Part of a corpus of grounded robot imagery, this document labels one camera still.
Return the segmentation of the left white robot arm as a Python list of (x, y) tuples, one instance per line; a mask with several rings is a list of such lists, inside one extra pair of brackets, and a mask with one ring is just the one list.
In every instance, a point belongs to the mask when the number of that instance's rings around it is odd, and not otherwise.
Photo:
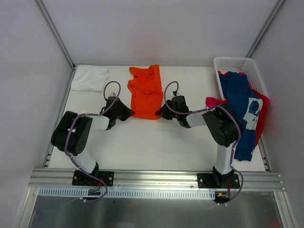
[(83, 173), (82, 178), (88, 185), (99, 181), (99, 165), (86, 150), (90, 132), (110, 130), (117, 120), (126, 121), (135, 114), (118, 97), (110, 96), (105, 101), (105, 107), (98, 114), (65, 112), (51, 136), (51, 144), (65, 153), (76, 170)]

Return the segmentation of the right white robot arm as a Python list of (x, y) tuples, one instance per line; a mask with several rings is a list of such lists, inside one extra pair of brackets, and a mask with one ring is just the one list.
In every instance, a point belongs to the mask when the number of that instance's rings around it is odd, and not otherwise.
[(242, 123), (226, 104), (211, 109), (191, 112), (186, 105), (185, 97), (177, 95), (155, 112), (155, 115), (166, 120), (176, 119), (181, 127), (194, 128), (206, 126), (217, 143), (217, 158), (212, 168), (212, 176), (204, 183), (225, 187), (235, 171), (232, 168), (233, 149), (240, 140)]

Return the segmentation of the orange t shirt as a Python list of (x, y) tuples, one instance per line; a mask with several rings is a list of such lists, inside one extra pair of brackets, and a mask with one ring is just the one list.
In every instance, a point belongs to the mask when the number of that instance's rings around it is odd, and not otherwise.
[(149, 68), (130, 67), (133, 79), (128, 81), (128, 89), (132, 94), (131, 110), (134, 118), (158, 120), (156, 111), (160, 110), (163, 101), (162, 81), (159, 65)]

